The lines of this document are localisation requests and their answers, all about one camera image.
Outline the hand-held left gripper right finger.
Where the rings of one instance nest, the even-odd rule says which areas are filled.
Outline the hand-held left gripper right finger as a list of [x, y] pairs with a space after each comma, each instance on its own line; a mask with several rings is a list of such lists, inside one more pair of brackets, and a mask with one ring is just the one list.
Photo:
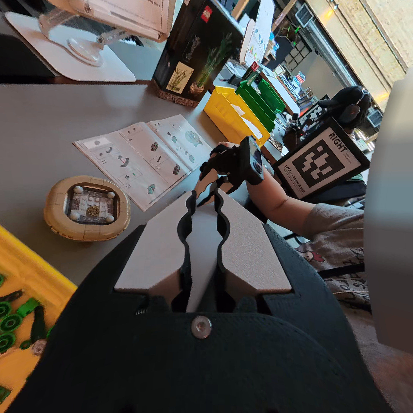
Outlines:
[[217, 264], [224, 292], [233, 300], [292, 292], [261, 220], [221, 189], [215, 190], [214, 207], [222, 236]]

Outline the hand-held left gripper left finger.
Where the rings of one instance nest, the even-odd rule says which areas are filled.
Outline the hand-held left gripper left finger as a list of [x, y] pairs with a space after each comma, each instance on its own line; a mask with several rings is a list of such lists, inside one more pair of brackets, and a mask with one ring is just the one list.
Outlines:
[[150, 219], [124, 266], [116, 292], [162, 296], [173, 302], [180, 294], [188, 300], [191, 287], [189, 245], [197, 194], [185, 192]]

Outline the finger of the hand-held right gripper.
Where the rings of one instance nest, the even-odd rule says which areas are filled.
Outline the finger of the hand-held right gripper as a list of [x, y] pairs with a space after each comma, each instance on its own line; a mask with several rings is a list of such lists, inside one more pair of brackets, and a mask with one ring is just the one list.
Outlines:
[[202, 180], [199, 178], [198, 182], [195, 185], [194, 192], [196, 193], [196, 200], [199, 199], [199, 196], [204, 193], [206, 188], [213, 182], [211, 177], [205, 176]]
[[209, 188], [210, 189], [209, 194], [203, 200], [199, 202], [197, 207], [201, 207], [203, 205], [213, 203], [214, 197], [215, 197], [214, 195], [215, 190], [218, 188], [221, 188], [222, 190], [226, 191], [226, 187], [228, 186], [227, 184], [228, 184], [227, 181], [214, 181]]

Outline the yellow plastic bin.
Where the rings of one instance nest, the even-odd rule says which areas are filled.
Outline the yellow plastic bin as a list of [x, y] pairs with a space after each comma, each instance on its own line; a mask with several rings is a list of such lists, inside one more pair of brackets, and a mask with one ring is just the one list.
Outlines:
[[76, 286], [5, 228], [0, 230], [0, 273], [22, 282], [46, 302], [54, 324]]
[[[261, 139], [256, 139], [252, 135], [250, 129], [231, 104], [241, 107], [246, 113], [245, 118], [250, 120], [261, 131], [263, 135]], [[270, 138], [272, 133], [266, 131], [244, 100], [235, 93], [235, 89], [230, 87], [216, 86], [204, 107], [204, 112], [228, 142], [239, 144], [245, 137], [252, 136], [255, 138], [257, 145], [261, 147]]]

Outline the pile of green brick parts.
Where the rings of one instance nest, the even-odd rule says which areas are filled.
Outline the pile of green brick parts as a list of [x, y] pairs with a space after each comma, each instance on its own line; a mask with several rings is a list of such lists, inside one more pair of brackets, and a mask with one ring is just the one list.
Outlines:
[[46, 302], [22, 282], [1, 275], [1, 412], [36, 367], [54, 322]]

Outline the person's right forearm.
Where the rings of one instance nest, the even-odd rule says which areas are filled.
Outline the person's right forearm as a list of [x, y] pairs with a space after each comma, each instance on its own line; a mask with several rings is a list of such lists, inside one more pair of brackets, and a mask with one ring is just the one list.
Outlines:
[[266, 169], [264, 179], [257, 185], [246, 182], [251, 201], [273, 223], [304, 237], [304, 225], [315, 205], [294, 199]]

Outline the grey desk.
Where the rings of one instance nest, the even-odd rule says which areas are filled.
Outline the grey desk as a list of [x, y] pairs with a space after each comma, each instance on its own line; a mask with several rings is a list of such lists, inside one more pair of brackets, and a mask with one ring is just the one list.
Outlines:
[[207, 99], [186, 109], [158, 99], [146, 85], [1, 85], [1, 225], [80, 284], [138, 225], [193, 189], [199, 169], [146, 212], [132, 204], [127, 230], [88, 247], [56, 235], [43, 219], [46, 195], [56, 182], [75, 175], [106, 178], [73, 142], [182, 113], [214, 147], [224, 137], [202, 112]]

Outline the white plastic bag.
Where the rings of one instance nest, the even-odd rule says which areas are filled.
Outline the white plastic bag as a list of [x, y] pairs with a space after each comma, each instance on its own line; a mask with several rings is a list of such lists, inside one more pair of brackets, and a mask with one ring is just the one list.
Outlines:
[[241, 107], [236, 106], [234, 104], [231, 104], [231, 106], [237, 112], [237, 114], [241, 117], [241, 119], [244, 121], [247, 127], [250, 129], [250, 131], [252, 132], [252, 135], [254, 135], [256, 139], [261, 139], [263, 137], [263, 135], [261, 134], [261, 131], [250, 120], [245, 118], [246, 113], [241, 109]]

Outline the green plastic bin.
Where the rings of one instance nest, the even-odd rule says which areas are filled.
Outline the green plastic bin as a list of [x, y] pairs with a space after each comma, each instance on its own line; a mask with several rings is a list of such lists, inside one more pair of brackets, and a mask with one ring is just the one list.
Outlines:
[[242, 80], [240, 82], [235, 93], [244, 100], [246, 105], [265, 127], [266, 131], [269, 133], [272, 132], [275, 127], [276, 113], [271, 110], [270, 106], [264, 101], [261, 95], [247, 83], [247, 80]]
[[260, 91], [261, 98], [271, 111], [274, 113], [282, 113], [285, 110], [285, 103], [281, 100], [269, 82], [261, 79], [257, 87]]

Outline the building instruction booklet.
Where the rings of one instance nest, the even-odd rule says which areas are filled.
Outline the building instruction booklet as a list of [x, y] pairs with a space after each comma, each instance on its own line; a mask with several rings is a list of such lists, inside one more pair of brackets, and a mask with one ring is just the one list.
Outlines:
[[181, 114], [73, 144], [142, 211], [197, 170], [212, 151]]

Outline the person in grey shirt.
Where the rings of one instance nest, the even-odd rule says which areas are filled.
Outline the person in grey shirt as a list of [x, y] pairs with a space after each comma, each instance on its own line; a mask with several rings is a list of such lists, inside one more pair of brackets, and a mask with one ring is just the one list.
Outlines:
[[364, 267], [364, 211], [317, 204], [304, 225], [308, 241], [296, 248], [338, 301], [371, 313]]

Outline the small red green box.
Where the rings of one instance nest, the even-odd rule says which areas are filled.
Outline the small red green box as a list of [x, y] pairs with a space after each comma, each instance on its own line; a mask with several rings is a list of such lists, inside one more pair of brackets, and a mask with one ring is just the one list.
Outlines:
[[255, 81], [256, 77], [261, 74], [262, 65], [257, 62], [253, 62], [251, 66], [246, 70], [242, 76], [242, 80], [246, 80], [250, 84]]

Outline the black bamboo set box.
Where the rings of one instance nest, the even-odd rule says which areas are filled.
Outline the black bamboo set box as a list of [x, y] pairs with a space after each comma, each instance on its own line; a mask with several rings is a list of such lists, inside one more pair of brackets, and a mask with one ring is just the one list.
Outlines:
[[220, 1], [184, 1], [153, 74], [157, 96], [198, 106], [228, 59], [239, 57], [243, 40]]

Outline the white document display stand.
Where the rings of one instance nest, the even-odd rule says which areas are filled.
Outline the white document display stand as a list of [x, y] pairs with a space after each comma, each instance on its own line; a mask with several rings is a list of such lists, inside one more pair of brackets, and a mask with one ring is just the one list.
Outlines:
[[[109, 47], [131, 35], [166, 41], [174, 0], [62, 0], [39, 17], [5, 13], [7, 22], [55, 72], [78, 82], [133, 83], [132, 71]], [[82, 17], [110, 26], [100, 35], [66, 26]]]

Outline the wall air vent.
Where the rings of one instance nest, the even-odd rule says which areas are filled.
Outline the wall air vent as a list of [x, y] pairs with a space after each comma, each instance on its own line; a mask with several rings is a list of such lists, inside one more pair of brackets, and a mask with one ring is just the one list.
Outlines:
[[314, 14], [306, 3], [302, 4], [295, 13], [295, 18], [297, 19], [299, 25], [302, 28], [306, 28], [309, 23], [312, 22]]

